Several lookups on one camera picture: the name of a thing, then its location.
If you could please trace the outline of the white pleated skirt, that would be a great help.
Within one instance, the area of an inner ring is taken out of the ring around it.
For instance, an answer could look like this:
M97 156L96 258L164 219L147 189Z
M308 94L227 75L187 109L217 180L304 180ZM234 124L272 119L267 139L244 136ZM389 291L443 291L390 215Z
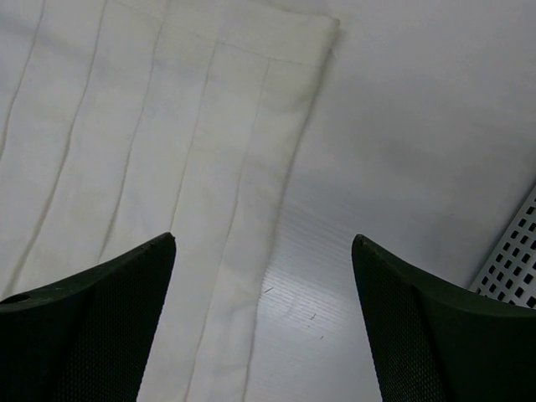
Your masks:
M252 1L1 4L1 293L168 232L140 401L241 401L337 19Z

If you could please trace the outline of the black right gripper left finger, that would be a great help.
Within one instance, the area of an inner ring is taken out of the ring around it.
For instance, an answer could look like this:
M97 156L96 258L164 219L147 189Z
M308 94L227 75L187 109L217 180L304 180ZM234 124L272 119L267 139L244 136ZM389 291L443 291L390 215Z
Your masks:
M1 302L3 401L134 401L176 256L171 233Z

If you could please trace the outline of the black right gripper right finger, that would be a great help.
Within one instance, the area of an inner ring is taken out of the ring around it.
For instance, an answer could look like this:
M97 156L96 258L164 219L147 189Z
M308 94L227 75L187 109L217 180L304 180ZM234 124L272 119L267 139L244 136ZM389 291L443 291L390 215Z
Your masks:
M353 273L384 401L533 401L535 304L481 296L359 234Z

